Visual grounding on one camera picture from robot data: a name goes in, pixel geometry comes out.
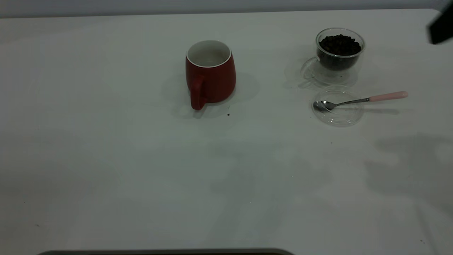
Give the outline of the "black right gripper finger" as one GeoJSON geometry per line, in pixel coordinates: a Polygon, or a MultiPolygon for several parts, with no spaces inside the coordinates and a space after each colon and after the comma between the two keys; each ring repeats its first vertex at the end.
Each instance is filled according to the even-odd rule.
{"type": "Polygon", "coordinates": [[[428,26],[429,42],[439,45],[453,37],[453,10],[445,10],[428,26]]]}

